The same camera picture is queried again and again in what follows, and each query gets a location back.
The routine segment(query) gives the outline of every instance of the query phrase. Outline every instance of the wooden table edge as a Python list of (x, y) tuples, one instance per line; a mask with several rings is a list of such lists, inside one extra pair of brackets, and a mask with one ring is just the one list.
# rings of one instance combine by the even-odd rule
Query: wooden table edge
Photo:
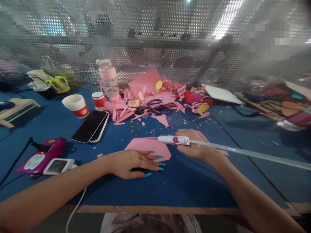
[[(72, 211), (75, 205), (66, 206)], [(292, 217), (301, 215), (291, 205), (284, 209)], [(196, 214), (196, 215), (242, 215), (238, 208), (199, 208), (199, 207), (171, 207), (171, 206), (113, 206), (113, 205), (81, 205), (78, 213), (140, 213), (140, 214)]]

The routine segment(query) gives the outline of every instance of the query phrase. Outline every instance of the metal mesh screen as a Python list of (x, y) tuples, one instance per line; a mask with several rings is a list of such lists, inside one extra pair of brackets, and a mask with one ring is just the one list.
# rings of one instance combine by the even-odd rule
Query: metal mesh screen
[[(0, 74), (10, 82), (44, 69), (71, 85), (93, 85), (95, 60), (109, 58), (124, 85), (156, 67), (173, 82), (211, 80), (234, 89), (259, 76), (296, 79), (311, 61), (310, 8), (302, 0), (0, 0), (0, 6)], [(245, 59), (241, 24), (288, 25), (289, 57)]]

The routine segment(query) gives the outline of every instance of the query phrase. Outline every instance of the blue tabletop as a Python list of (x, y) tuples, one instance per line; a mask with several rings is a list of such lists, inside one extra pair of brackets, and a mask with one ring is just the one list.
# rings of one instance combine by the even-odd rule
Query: blue tabletop
[[(91, 94), (94, 91), (97, 90), (94, 88), (76, 88), (70, 94), (82, 94), (88, 108), (93, 110), (95, 106)], [(58, 99), (51, 101), (45, 100), (34, 91), (24, 92), (21, 95), (25, 98), (34, 99), (42, 107), (34, 108), (14, 120), (12, 123), (16, 127), (13, 129), (0, 127), (2, 158), (0, 178), (5, 175), (30, 136), (38, 143), (49, 138), (65, 137), (69, 139), (84, 121), (75, 117), (62, 105), (61, 100), (68, 94), (60, 95)], [(15, 96), (0, 94), (2, 100), (9, 100), (10, 98), (15, 98)], [(172, 110), (167, 114), (167, 119), (170, 126), (173, 124), (173, 129), (171, 127), (165, 128), (152, 118), (145, 118), (142, 121), (136, 120), (132, 123), (130, 119), (127, 119), (125, 125), (118, 126), (110, 120), (98, 143), (84, 144), (68, 141), (62, 156), (79, 160), (85, 164), (95, 160), (100, 153), (108, 154), (123, 150), (134, 137), (172, 135), (180, 128), (196, 129), (197, 127), (211, 142), (232, 147), (237, 146), (212, 116), (209, 119), (197, 119), (198, 116), (189, 109), (186, 110), (186, 115)], [(81, 204), (237, 207), (222, 178), (214, 169), (203, 162), (181, 154), (176, 146), (168, 145), (168, 148), (172, 157), (165, 161), (165, 171), (154, 172), (151, 177), (139, 180), (123, 180), (114, 175), (106, 175), (88, 187)], [(32, 146), (28, 147), (14, 171), (34, 150)], [(246, 156), (229, 152), (229, 160), (280, 207), (288, 208), (283, 198)], [(0, 191), (0, 201), (47, 178), (48, 176), (42, 176), (33, 181), (30, 180), (29, 176), (21, 176), (12, 172), (4, 184), (5, 187)], [(76, 203), (77, 198), (69, 203)]]
[[(245, 108), (240, 109), (244, 114), (254, 113)], [(290, 132), (263, 116), (244, 117), (231, 106), (213, 106), (210, 111), (240, 148), (311, 163), (311, 130)], [(258, 158), (251, 159), (286, 200), (311, 203), (311, 171)]]

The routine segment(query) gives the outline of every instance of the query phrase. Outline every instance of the teal fingernail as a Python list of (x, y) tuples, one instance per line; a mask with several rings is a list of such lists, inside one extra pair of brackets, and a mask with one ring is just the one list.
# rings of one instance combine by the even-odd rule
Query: teal fingernail
[(149, 177), (149, 176), (151, 176), (152, 175), (152, 172), (151, 173), (147, 173), (147, 174), (145, 174), (144, 176), (143, 176), (143, 178), (147, 178), (147, 177)]

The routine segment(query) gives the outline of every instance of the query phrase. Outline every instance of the yellow paper circle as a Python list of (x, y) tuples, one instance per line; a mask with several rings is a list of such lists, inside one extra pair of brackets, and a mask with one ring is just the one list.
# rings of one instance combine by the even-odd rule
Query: yellow paper circle
[(156, 88), (157, 90), (159, 90), (159, 89), (162, 87), (162, 85), (163, 85), (163, 83), (162, 83), (162, 81), (160, 80), (160, 81), (158, 81), (158, 82), (156, 83), (155, 88)]
[(199, 107), (198, 112), (199, 113), (206, 112), (209, 108), (210, 108), (209, 105), (202, 105), (201, 107)]

